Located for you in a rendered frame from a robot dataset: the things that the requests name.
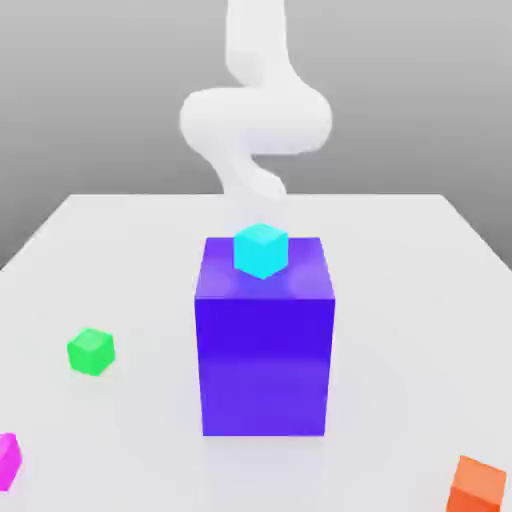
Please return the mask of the small cyan cube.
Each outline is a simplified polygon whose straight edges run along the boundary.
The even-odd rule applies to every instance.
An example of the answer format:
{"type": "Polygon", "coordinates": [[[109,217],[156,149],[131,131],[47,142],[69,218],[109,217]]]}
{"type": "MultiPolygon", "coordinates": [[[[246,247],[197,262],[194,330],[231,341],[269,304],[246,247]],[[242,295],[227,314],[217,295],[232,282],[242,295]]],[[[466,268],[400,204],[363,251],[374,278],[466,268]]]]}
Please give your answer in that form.
{"type": "Polygon", "coordinates": [[[234,236],[234,268],[258,279],[267,279],[288,265],[288,233],[258,223],[234,236]]]}

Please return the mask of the small green cube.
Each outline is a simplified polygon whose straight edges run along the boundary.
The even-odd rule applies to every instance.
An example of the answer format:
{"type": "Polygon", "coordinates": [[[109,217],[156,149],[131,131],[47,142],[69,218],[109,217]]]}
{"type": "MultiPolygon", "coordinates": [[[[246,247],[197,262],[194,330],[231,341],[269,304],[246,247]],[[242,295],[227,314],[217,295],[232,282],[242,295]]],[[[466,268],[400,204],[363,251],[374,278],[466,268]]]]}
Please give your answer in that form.
{"type": "Polygon", "coordinates": [[[80,373],[99,376],[116,357],[113,335],[87,328],[67,343],[70,366],[80,373]]]}

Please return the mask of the small orange cube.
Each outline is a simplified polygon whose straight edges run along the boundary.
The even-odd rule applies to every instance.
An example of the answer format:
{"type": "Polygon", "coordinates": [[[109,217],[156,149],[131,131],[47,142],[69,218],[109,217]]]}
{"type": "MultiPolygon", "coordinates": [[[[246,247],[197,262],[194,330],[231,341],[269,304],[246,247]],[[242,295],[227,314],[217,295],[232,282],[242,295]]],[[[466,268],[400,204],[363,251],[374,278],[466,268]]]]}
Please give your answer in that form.
{"type": "Polygon", "coordinates": [[[506,478],[505,471],[461,456],[446,512],[501,512],[506,478]]]}

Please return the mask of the small magenta cube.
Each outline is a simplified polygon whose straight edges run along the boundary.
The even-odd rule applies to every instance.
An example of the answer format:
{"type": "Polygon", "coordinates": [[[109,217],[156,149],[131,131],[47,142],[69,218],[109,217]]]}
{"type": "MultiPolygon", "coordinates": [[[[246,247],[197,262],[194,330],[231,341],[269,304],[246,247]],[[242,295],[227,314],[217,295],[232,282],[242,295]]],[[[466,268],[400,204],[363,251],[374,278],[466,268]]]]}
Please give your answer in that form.
{"type": "Polygon", "coordinates": [[[22,455],[14,433],[0,435],[0,491],[7,492],[22,463],[22,455]]]}

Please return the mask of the large purple box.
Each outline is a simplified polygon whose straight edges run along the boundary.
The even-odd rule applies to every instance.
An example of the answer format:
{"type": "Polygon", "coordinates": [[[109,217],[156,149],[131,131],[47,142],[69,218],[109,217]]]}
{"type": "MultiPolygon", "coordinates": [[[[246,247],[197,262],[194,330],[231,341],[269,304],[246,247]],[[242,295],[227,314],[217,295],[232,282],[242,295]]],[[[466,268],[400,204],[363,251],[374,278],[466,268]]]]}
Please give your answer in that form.
{"type": "Polygon", "coordinates": [[[319,239],[290,239],[265,280],[207,239],[194,308],[204,435],[324,434],[335,294],[319,239]]]}

